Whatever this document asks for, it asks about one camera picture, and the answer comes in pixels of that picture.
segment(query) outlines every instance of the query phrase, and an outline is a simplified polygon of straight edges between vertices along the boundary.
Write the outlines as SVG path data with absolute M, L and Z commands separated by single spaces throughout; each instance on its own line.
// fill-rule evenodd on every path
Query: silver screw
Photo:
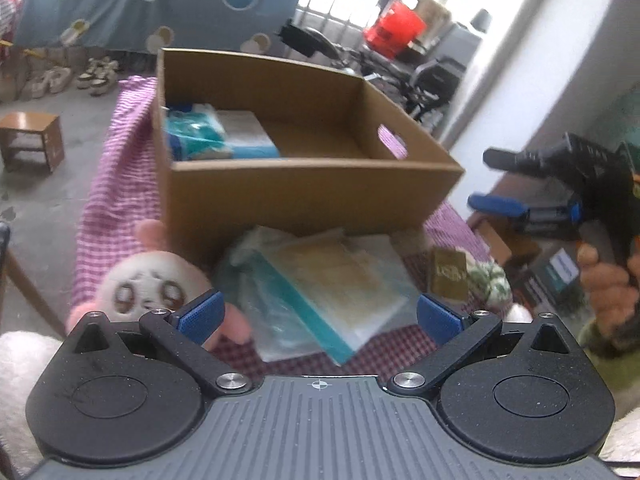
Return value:
M 402 372 L 394 377 L 394 382 L 401 388 L 420 388 L 425 381 L 415 372 Z
M 231 372 L 220 375 L 220 377 L 216 379 L 216 384 L 223 390 L 238 390 L 247 386 L 249 379 L 242 374 Z

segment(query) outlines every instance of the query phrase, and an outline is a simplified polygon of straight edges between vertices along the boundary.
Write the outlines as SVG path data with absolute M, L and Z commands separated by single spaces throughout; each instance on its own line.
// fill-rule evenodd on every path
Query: blue curtain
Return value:
M 298 0 L 24 0 L 15 42 L 110 50 L 162 46 L 277 54 Z

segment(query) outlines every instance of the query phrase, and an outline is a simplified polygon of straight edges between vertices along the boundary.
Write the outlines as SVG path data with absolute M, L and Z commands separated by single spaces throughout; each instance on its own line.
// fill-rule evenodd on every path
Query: plush toy face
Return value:
M 98 289 L 96 307 L 112 321 L 128 321 L 154 308 L 178 310 L 210 288 L 206 276 L 180 256 L 149 251 L 111 269 Z

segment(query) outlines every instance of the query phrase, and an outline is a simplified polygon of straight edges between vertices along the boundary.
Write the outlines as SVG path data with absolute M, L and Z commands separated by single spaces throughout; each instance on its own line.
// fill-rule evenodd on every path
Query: green sleeve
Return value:
M 578 342 L 612 392 L 626 390 L 640 379 L 640 349 L 616 351 L 593 321 L 582 329 Z

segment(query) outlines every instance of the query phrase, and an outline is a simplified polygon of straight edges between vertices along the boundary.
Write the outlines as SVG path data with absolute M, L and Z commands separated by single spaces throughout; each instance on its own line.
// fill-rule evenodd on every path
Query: white wall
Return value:
M 519 151 L 580 133 L 640 79 L 640 0 L 544 0 L 451 155 L 466 169 L 449 200 L 468 218 L 473 192 L 526 198 L 536 184 L 482 163 L 490 146 Z

